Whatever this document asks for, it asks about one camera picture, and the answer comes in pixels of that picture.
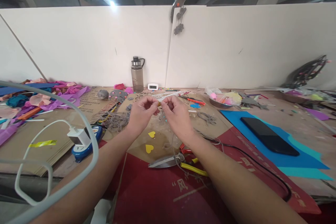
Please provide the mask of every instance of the metal bowl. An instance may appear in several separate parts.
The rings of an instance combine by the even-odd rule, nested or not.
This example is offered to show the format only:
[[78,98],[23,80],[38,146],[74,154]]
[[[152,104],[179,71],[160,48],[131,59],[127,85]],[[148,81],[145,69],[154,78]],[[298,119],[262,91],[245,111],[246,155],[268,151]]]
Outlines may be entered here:
[[220,103],[218,101],[215,101],[215,100],[212,100],[211,98],[209,98],[209,101],[212,105],[218,107],[218,108],[221,108],[221,109],[229,109],[232,107],[232,105],[226,105],[224,103]]

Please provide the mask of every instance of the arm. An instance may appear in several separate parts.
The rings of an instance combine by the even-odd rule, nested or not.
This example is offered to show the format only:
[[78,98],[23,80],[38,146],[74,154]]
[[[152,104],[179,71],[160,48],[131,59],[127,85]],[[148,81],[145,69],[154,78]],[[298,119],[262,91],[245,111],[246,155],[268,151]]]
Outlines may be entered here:
[[[157,100],[149,96],[135,102],[128,126],[99,150],[97,164],[91,173],[33,223],[83,223],[109,186],[127,149],[146,128],[151,116],[158,114],[157,107]],[[91,157],[81,162],[51,193],[73,180],[90,162]]]
[[237,222],[305,223],[253,173],[199,136],[187,107],[177,97],[167,97],[161,105],[173,132],[198,157]]

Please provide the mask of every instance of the forearm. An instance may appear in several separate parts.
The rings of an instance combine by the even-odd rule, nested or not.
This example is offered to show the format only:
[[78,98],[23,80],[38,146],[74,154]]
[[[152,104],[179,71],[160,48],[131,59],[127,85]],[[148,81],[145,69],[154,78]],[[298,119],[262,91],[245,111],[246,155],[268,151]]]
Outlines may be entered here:
[[239,223],[305,223],[272,189],[194,133],[183,142],[198,157]]
[[[90,174],[33,223],[83,223],[109,186],[118,164],[137,135],[125,129],[99,149],[97,164]],[[91,162],[86,158],[51,193],[55,193],[80,174]]]

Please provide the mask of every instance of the white board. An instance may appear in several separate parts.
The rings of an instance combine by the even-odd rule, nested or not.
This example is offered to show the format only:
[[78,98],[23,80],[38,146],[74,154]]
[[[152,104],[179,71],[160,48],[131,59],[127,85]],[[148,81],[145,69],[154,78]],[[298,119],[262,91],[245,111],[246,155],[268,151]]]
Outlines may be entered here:
[[324,54],[334,61],[308,85],[336,87],[336,3],[186,7],[178,35],[175,10],[166,87],[279,86]]
[[171,6],[2,9],[48,80],[132,86],[133,56],[146,59],[144,86],[165,85]]
[[0,38],[0,80],[21,83],[42,78],[1,17]]

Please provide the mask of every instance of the gray pompom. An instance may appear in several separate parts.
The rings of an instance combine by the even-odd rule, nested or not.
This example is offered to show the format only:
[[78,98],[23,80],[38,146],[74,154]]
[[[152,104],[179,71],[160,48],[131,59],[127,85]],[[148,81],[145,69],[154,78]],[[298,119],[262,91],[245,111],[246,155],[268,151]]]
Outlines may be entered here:
[[98,93],[97,93],[97,96],[98,96],[98,98],[99,98],[100,100],[103,100],[103,99],[106,99],[106,98],[109,96],[109,94],[108,94],[108,91],[107,91],[107,90],[105,90],[105,89],[100,89],[100,90],[98,91]]

